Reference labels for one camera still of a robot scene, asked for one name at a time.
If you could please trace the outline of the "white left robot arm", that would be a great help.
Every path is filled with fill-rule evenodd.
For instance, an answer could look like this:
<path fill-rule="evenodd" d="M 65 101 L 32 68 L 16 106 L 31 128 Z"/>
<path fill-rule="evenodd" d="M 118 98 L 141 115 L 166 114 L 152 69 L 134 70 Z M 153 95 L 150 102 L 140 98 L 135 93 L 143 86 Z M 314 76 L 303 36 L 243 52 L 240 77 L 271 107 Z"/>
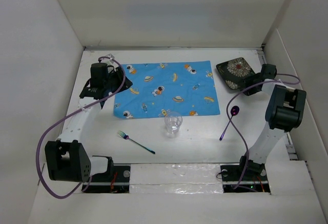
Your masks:
<path fill-rule="evenodd" d="M 106 100 L 131 86 L 132 82 L 125 76 L 122 66 L 114 67 L 107 63 L 91 65 L 90 78 L 79 95 L 78 112 L 72 115 L 68 126 L 59 137 L 45 145 L 51 180 L 86 182 L 94 175 L 103 181 L 113 178 L 112 158 L 90 157 L 83 147 L 83 142 Z"/>

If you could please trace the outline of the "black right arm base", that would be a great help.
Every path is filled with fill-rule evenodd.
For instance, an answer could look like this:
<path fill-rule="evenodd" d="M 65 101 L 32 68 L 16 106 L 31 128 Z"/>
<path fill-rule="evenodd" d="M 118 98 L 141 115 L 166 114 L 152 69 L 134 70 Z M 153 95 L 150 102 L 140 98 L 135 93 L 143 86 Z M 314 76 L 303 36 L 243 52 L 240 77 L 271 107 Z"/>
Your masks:
<path fill-rule="evenodd" d="M 224 193 L 271 192 L 265 164 L 246 162 L 245 156 L 239 163 L 221 164 L 216 178 L 222 181 Z"/>

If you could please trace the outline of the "blue space print cloth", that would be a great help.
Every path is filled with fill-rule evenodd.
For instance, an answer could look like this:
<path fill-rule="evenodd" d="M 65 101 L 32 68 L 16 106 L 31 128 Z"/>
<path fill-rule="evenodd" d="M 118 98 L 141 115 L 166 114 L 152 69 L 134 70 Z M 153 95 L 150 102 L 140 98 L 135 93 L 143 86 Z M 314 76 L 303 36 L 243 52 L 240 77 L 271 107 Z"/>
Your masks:
<path fill-rule="evenodd" d="M 132 86 L 115 95 L 118 118 L 160 118 L 219 115 L 210 61 L 125 64 Z"/>

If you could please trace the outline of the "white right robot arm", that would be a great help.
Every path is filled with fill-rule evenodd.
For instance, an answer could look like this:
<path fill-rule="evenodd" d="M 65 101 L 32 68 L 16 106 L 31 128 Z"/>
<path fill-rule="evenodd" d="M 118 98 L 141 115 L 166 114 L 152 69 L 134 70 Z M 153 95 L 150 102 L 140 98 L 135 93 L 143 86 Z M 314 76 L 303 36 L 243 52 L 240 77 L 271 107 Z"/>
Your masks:
<path fill-rule="evenodd" d="M 300 126 L 306 91 L 294 89 L 276 80 L 276 66 L 263 64 L 261 71 L 245 78 L 241 82 L 242 92 L 246 96 L 264 92 L 270 96 L 265 112 L 264 129 L 258 139 L 240 159 L 237 174 L 241 179 L 248 180 L 255 173 L 260 173 L 268 155 L 277 142 L 292 129 Z"/>

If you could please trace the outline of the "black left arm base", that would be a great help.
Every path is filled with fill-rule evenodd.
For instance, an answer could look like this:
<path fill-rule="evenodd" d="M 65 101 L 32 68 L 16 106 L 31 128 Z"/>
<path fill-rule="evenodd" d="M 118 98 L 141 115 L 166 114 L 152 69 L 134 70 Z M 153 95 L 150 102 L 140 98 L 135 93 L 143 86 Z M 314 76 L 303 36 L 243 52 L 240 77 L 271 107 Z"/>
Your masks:
<path fill-rule="evenodd" d="M 82 184 L 83 193 L 129 193 L 130 192 L 130 164 L 114 164 L 110 171 L 92 176 L 92 180 Z"/>

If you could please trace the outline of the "black floral square plate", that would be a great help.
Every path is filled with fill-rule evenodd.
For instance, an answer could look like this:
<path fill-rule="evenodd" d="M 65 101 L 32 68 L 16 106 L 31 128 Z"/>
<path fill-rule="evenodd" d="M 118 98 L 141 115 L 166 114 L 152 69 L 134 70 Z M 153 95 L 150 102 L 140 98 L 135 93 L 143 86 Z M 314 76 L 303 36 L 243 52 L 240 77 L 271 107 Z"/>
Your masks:
<path fill-rule="evenodd" d="M 255 75 L 254 70 L 243 57 L 217 64 L 216 69 L 224 83 L 231 90 L 239 89 L 245 78 Z"/>

